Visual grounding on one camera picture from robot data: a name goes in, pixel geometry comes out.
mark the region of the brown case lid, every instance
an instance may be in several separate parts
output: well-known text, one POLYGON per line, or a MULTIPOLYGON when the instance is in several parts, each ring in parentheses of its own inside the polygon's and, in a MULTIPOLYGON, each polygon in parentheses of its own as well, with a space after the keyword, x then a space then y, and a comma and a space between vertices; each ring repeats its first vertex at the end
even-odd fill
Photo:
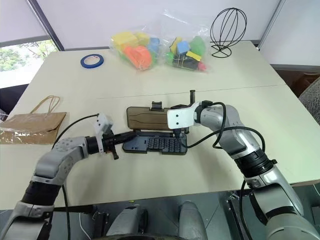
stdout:
POLYGON ((170 108, 162 110, 152 110, 149 107, 130 106, 126 109, 128 127, 133 130, 167 130, 167 111, 170 108))

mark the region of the white table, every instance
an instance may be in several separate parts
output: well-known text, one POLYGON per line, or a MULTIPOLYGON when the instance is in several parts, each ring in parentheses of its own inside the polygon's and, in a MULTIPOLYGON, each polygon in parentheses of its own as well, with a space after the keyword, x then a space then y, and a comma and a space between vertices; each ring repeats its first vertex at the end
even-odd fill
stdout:
MULTIPOLYGON (((162 101, 163 106, 185 104, 189 90, 196 89, 196 101, 235 106, 242 122, 263 134, 267 155, 278 160, 290 183, 320 179, 320 127, 253 45, 241 42, 231 57, 211 61, 216 68, 207 74, 165 66, 136 72, 107 50, 57 52, 44 62, 11 114, 26 113, 45 96, 57 95, 63 100, 56 111, 68 112, 60 130, 83 116, 103 112, 113 119, 113 131, 121 133, 129 130, 127 107, 148 107, 152 101, 162 101), (82 68, 80 59, 92 52, 103 54, 105 63, 82 68)), ((94 135, 94 120, 77 123, 65 137, 94 135)), ((188 143, 210 132, 203 126, 191 127, 188 143)), ((242 174, 223 150, 211 147, 214 140, 189 149, 184 156, 124 153, 120 145, 116 146, 118 160, 111 154, 92 155, 78 162, 67 178, 70 205, 239 189, 242 174)), ((50 148, 0 145, 0 192, 5 196, 0 197, 0 209, 12 209, 21 199, 38 159, 50 148)), ((61 193, 55 205, 64 206, 61 193)))

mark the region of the blue block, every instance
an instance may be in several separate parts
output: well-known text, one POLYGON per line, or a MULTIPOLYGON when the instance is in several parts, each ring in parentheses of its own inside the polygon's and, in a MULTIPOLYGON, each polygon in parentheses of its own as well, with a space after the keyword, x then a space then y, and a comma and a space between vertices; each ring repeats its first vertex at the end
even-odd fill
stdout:
POLYGON ((156 37, 150 37, 149 44, 146 46, 146 48, 155 54, 158 54, 159 51, 159 44, 160 44, 160 39, 156 37))
POLYGON ((150 37, 149 44, 159 45, 160 39, 157 37, 150 37))
POLYGON ((178 55, 186 54, 189 50, 189 43, 187 41, 178 42, 176 45, 176 53, 178 55))

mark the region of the paper bag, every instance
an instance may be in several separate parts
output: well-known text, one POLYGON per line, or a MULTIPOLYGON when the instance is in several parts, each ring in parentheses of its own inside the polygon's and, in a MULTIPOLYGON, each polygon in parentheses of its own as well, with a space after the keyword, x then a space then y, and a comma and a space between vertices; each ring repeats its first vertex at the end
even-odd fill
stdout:
POLYGON ((30 113, 17 114, 0 123, 0 144, 53 144, 66 112, 52 112, 60 101, 47 96, 30 113), (47 113, 34 113, 50 100, 47 113))

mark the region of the colorful foam block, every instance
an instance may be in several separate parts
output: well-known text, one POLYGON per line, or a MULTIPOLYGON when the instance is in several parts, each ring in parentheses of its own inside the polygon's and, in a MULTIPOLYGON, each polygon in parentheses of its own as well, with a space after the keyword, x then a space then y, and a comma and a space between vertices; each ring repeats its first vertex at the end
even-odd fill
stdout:
POLYGON ((137 32, 135 36, 138 38, 138 44, 142 46, 147 46, 149 43, 149 35, 144 32, 137 32))
POLYGON ((146 46, 151 53, 158 54, 160 39, 156 37, 150 37, 149 44, 146 46))
POLYGON ((200 61, 198 64, 198 70, 205 71, 206 69, 207 69, 206 65, 200 61))
POLYGON ((195 53, 192 52, 192 51, 188 51, 188 52, 186 53, 186 55, 187 55, 188 57, 191 57, 191 58, 197 60, 198 62, 200 62, 200 60, 201 60, 201 56, 195 54, 195 53))
POLYGON ((117 33, 111 37, 114 47, 123 51, 126 47, 138 46, 138 38, 130 31, 117 33))
POLYGON ((137 69, 146 70, 152 64, 152 56, 145 46, 127 46, 123 53, 137 69))
POLYGON ((203 56, 206 51, 205 41, 200 36, 195 36, 190 42, 191 52, 203 56))
POLYGON ((172 52, 167 52, 165 54, 165 61, 169 65, 171 65, 173 63, 174 58, 175 58, 175 56, 174 56, 174 54, 172 52))
POLYGON ((183 55, 190 50, 189 43, 187 41, 178 42, 176 45, 176 54, 183 55))
POLYGON ((180 43, 182 41, 182 37, 180 36, 177 36, 175 38, 175 40, 173 41, 173 43, 171 44, 170 46, 170 51, 176 55, 177 54, 177 44, 180 43))
POLYGON ((158 56, 157 54, 155 54, 154 52, 150 51, 150 54, 151 54, 151 58, 152 58, 152 64, 150 67, 152 67, 153 65, 155 65, 158 61, 158 56))

